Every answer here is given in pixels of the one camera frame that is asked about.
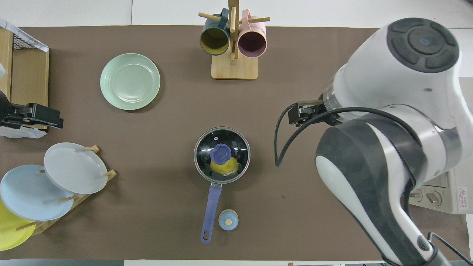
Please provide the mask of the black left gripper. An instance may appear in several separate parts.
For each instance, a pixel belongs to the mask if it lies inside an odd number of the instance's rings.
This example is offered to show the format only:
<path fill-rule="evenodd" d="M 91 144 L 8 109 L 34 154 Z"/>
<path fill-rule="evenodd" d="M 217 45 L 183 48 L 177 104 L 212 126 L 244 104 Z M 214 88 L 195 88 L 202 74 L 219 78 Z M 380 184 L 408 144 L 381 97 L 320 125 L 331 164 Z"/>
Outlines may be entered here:
<path fill-rule="evenodd" d="M 0 91 L 0 126 L 12 129 L 20 129 L 21 123 L 27 126 L 49 126 L 58 129 L 64 127 L 64 120 L 60 118 L 60 111 L 37 103 L 26 105 L 27 111 L 22 115 L 16 113 L 16 108 L 7 99 L 5 94 Z"/>

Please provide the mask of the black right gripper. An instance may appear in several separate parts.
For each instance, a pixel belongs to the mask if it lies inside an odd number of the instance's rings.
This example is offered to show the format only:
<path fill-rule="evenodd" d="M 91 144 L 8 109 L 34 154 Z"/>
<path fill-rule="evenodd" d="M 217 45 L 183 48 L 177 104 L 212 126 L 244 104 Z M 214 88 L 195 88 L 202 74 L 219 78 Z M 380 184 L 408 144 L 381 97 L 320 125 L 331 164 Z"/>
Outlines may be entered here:
<path fill-rule="evenodd" d="M 323 100 L 300 101 L 291 105 L 288 111 L 288 123 L 296 127 L 302 126 L 308 120 L 326 112 Z"/>

